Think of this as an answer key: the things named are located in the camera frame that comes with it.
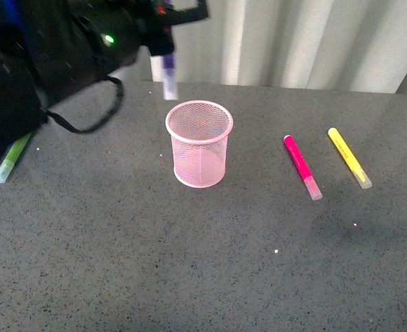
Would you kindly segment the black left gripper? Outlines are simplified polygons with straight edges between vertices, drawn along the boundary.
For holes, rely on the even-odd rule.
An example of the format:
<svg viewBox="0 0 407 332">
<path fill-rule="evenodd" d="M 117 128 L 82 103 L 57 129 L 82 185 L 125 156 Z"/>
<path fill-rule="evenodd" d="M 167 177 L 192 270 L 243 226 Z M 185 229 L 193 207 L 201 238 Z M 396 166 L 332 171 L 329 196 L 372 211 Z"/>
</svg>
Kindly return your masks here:
<svg viewBox="0 0 407 332">
<path fill-rule="evenodd" d="M 133 9 L 142 44 L 149 49 L 150 55 L 164 56 L 173 53 L 175 45 L 171 27 L 161 20 L 164 15 L 173 10 L 170 1 L 134 1 Z M 170 14 L 170 25 L 193 23 L 208 17 L 207 1 L 197 0 L 195 7 L 174 10 Z"/>
</svg>

